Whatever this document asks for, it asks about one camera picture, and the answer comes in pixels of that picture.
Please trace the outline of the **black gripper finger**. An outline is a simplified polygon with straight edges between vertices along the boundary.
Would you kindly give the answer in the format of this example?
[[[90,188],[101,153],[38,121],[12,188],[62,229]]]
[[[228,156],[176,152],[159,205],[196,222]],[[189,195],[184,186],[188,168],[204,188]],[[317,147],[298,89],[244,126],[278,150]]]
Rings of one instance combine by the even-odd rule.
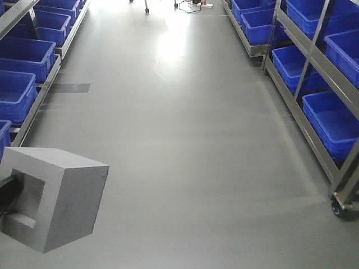
[[[1,216],[3,216],[13,201],[22,193],[24,182],[18,175],[11,175],[1,180]]]

